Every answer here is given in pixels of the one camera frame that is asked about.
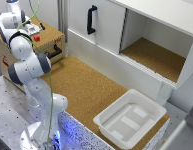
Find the brown shelf surface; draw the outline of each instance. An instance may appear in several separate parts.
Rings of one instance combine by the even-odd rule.
[[[116,150],[119,150],[101,134],[99,127],[93,122],[93,118],[126,93],[127,89],[74,56],[69,56],[54,64],[51,77],[53,92],[68,98],[69,105],[66,111]],[[42,78],[50,85],[48,75]],[[165,115],[132,150],[143,149],[168,119],[169,115]]]
[[[174,82],[177,82],[186,61],[145,38],[140,38],[121,53]]]

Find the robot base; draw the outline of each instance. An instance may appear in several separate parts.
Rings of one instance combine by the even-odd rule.
[[[31,137],[39,125],[40,125],[40,122],[36,122],[28,126],[27,129],[22,132],[20,137],[21,150],[45,150],[45,147],[43,145],[37,148],[32,144],[32,141],[31,141]],[[61,138],[60,140],[62,147],[63,145],[65,145],[65,140],[66,140],[65,138]]]

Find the cabinet shelf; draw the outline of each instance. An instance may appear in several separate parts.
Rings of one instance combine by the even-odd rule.
[[[174,82],[177,82],[186,60],[145,38],[140,38],[121,53]]]

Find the wooden surface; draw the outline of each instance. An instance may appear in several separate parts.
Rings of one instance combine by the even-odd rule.
[[[141,38],[121,53],[177,82],[186,59],[157,44]]]
[[[67,112],[118,150],[118,147],[100,133],[93,118],[126,93],[127,89],[82,63],[74,56],[69,56],[54,64],[51,77],[53,92],[68,98]],[[42,78],[49,84],[48,75]],[[168,119],[169,116],[165,115],[133,150],[141,150]]]
[[[39,22],[36,18],[32,19],[32,23],[39,25]],[[41,31],[38,35],[40,36],[40,41],[36,42],[34,41],[34,38],[31,37],[31,39],[33,40],[34,44],[36,44],[36,46],[41,47],[44,46],[45,44],[48,44],[49,42],[60,38],[61,36],[65,36],[62,32],[56,30],[55,28],[53,28],[52,26],[42,22],[43,25],[45,26],[45,30]]]
[[[193,36],[193,5],[183,0],[111,0]]]

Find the cardboard box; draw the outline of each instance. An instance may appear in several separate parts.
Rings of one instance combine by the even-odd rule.
[[[32,22],[34,24],[39,25],[39,22],[35,18],[32,19]],[[46,29],[39,33],[40,41],[35,42],[34,38],[33,37],[31,37],[31,38],[32,38],[34,44],[36,44],[39,47],[39,49],[41,50],[42,53],[55,52],[55,50],[54,50],[55,44],[58,46],[58,48],[60,48],[62,50],[62,53],[60,53],[59,55],[50,59],[51,63],[54,64],[54,63],[58,62],[59,60],[65,58],[65,35],[62,32],[54,29],[50,25],[48,25],[44,22],[42,22],[42,23]],[[10,77],[8,75],[8,66],[13,64],[13,63],[16,63],[18,61],[20,61],[20,60],[15,58],[15,56],[9,50],[7,44],[2,41],[1,36],[0,36],[0,67],[1,67],[2,74],[7,79],[10,80]],[[21,90],[24,91],[24,88],[22,86],[19,86],[19,85],[16,85],[16,86],[18,86]]]

